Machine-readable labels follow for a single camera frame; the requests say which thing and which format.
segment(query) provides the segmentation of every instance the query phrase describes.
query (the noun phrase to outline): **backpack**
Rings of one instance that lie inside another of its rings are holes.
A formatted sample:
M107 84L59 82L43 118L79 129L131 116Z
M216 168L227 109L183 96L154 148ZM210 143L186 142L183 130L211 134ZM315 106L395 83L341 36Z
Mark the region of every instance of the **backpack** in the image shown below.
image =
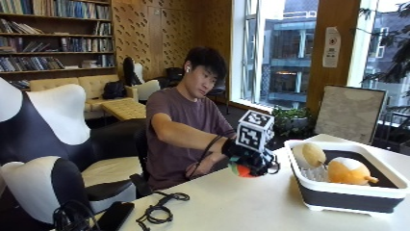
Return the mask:
M106 84L103 98L115 99L126 97L126 87L122 80Z

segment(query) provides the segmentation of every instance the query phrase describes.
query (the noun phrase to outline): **black hair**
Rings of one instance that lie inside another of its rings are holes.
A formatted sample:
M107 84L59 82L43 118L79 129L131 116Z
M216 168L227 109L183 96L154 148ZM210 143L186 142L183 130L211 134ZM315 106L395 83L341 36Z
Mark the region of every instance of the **black hair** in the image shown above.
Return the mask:
M218 75L218 82L220 83L227 75L227 63L220 52L207 46L194 47L186 58L186 62L191 61L192 69L204 65L206 68Z

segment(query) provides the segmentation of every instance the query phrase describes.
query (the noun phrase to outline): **apriltag cube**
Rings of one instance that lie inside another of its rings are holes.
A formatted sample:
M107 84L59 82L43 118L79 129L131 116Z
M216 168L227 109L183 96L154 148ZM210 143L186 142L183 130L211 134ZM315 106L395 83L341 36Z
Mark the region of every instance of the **apriltag cube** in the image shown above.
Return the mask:
M262 153L274 138L274 123L275 116L248 110L240 119L236 144Z

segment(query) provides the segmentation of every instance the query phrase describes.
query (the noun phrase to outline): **gray t-shirt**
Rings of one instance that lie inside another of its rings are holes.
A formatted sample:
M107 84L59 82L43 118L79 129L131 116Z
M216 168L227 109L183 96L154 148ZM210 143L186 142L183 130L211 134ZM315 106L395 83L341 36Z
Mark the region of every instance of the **gray t-shirt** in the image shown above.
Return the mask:
M147 104L150 158L150 184L154 190L167 189L187 182L187 168L196 163L203 150L182 148L160 141L152 127L155 114L168 114L174 121L226 137L234 137L235 130L220 109L210 98L192 102L183 97L178 88L155 92Z

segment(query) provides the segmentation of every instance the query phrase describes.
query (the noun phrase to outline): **bookshelf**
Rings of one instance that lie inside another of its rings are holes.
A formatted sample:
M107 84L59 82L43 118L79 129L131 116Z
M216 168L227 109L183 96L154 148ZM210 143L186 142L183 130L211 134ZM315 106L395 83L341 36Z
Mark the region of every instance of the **bookshelf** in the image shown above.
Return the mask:
M0 76L18 81L116 73L111 10L111 0L0 1Z

